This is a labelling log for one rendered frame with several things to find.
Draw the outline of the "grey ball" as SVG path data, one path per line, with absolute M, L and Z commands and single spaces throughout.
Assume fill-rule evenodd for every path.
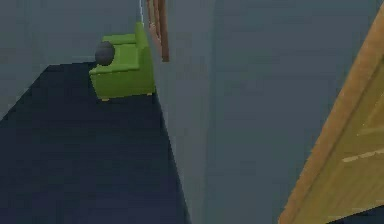
M 98 65 L 108 66 L 113 62 L 115 48 L 109 41 L 100 42 L 96 48 L 95 61 Z

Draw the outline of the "light wooden room door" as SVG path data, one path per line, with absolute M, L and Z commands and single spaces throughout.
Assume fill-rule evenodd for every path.
M 384 2 L 278 224 L 328 224 L 384 205 Z

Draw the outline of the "brown framed wall picture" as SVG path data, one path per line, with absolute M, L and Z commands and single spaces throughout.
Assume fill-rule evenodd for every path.
M 165 0 L 146 0 L 148 28 L 163 62 L 169 61 L 169 44 Z

